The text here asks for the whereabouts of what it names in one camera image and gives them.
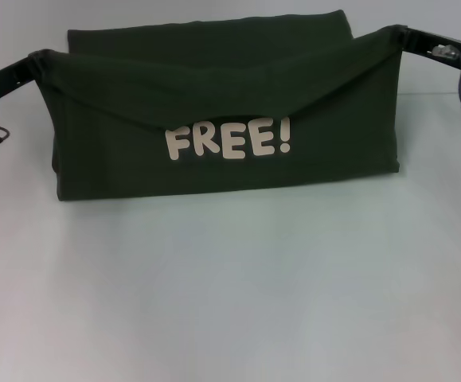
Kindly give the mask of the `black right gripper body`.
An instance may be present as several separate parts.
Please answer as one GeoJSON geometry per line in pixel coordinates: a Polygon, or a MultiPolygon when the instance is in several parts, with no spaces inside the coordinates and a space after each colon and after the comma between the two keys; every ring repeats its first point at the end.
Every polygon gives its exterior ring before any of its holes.
{"type": "Polygon", "coordinates": [[[423,47],[421,48],[421,53],[423,57],[461,70],[461,40],[426,33],[422,42],[423,47]],[[434,48],[441,48],[448,45],[451,46],[452,53],[448,53],[446,56],[442,56],[440,53],[435,54],[433,52],[434,48]]]}

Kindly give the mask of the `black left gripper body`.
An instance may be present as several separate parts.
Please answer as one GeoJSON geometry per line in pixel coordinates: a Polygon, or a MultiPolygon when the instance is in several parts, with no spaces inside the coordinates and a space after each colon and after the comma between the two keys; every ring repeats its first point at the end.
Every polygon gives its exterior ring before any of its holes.
{"type": "Polygon", "coordinates": [[[0,70],[0,99],[29,83],[29,58],[0,70]]]}

